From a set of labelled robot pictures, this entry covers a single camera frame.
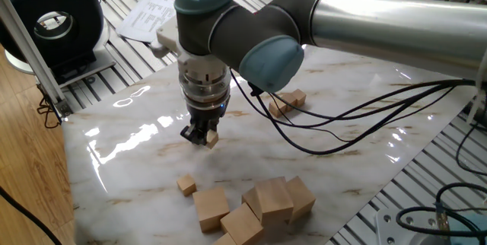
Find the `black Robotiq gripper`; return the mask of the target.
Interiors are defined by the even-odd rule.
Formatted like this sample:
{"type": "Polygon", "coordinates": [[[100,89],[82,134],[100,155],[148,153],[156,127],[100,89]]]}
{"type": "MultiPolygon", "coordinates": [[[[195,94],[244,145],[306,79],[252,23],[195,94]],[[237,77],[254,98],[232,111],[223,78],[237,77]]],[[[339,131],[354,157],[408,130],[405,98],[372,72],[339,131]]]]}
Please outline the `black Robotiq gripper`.
{"type": "Polygon", "coordinates": [[[213,107],[189,104],[188,111],[191,116],[189,126],[185,126],[180,135],[194,145],[206,145],[208,130],[218,131],[220,118],[225,115],[227,105],[228,102],[218,103],[213,107]]]}

